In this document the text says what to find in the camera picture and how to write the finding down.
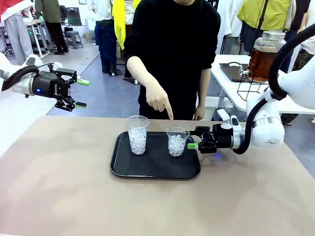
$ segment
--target floor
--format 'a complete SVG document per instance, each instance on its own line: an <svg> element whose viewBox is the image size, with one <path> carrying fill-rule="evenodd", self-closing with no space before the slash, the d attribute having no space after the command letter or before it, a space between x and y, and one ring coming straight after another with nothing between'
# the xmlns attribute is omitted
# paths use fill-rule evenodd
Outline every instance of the floor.
<svg viewBox="0 0 315 236"><path fill-rule="evenodd" d="M109 77L103 74L100 68L98 56L82 74L83 79L91 81L91 85L73 87L72 96L78 101L87 103L86 109L75 109L69 113L53 108L48 115L111 118L137 115L139 86L134 86L121 77ZM220 90L220 85L212 77L208 96L219 96ZM311 123L312 119L311 115L300 115L293 122L293 126L285 127L285 143L315 178L315 124Z"/></svg>
<svg viewBox="0 0 315 236"><path fill-rule="evenodd" d="M70 49L70 53L65 56L50 54L42 60L43 63L60 62L64 68L75 69L80 75L98 54L98 47L85 44L84 48ZM8 59L12 64L16 64L14 57L8 57ZM51 98L30 96L26 99L22 94L14 93L12 90L2 92L0 96L0 157L36 119L45 116L55 103L56 101Z"/></svg>

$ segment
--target clear plastic cup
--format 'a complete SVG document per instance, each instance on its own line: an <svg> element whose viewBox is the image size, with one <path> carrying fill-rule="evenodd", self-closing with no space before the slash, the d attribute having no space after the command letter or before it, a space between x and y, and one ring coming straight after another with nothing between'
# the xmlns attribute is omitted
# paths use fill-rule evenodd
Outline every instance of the clear plastic cup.
<svg viewBox="0 0 315 236"><path fill-rule="evenodd" d="M168 136L168 153L174 157L181 156L190 136L189 130L181 126L174 126L169 127L166 133Z"/></svg>
<svg viewBox="0 0 315 236"><path fill-rule="evenodd" d="M131 152L135 155L142 155L146 150L149 123L149 119L143 116L132 116L126 121Z"/></svg>

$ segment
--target stool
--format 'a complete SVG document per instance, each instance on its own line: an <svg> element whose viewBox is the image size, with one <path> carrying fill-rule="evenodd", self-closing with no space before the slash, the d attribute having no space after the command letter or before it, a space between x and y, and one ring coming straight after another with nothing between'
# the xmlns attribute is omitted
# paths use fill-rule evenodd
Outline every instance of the stool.
<svg viewBox="0 0 315 236"><path fill-rule="evenodd" d="M80 37L78 31L68 31L68 32L64 32L64 33L65 33L65 37L67 38L67 45L68 46L72 46L73 49L78 49L78 45L81 45L83 47L82 40L81 40L81 37ZM80 42L78 42L78 43L75 39L76 36L79 36L79 39L80 39Z"/></svg>

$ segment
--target white floor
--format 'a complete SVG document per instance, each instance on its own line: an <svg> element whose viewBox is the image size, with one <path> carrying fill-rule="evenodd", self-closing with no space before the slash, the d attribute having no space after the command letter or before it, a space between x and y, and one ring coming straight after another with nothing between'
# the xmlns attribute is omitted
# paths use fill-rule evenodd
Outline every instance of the white floor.
<svg viewBox="0 0 315 236"><path fill-rule="evenodd" d="M60 62L64 68L75 69L78 75L98 56L97 46L85 44L84 48L70 49L65 56L48 55L44 63ZM28 129L39 117L46 115L56 100L39 96L24 98L23 95L8 90L0 96L0 156Z"/></svg>

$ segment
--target yellow jacket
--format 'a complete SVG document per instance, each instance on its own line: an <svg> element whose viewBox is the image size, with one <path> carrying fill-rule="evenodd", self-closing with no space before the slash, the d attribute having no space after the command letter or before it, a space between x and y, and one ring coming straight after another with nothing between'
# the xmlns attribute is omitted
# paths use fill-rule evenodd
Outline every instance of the yellow jacket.
<svg viewBox="0 0 315 236"><path fill-rule="evenodd" d="M140 1L141 0L133 0L134 10L136 10ZM114 0L113 17L115 22L115 34L123 50L125 48L124 41L126 38L125 0Z"/></svg>
<svg viewBox="0 0 315 236"><path fill-rule="evenodd" d="M245 0L237 17L251 27L257 28L265 0ZM269 0L262 30L284 29L290 0Z"/></svg>

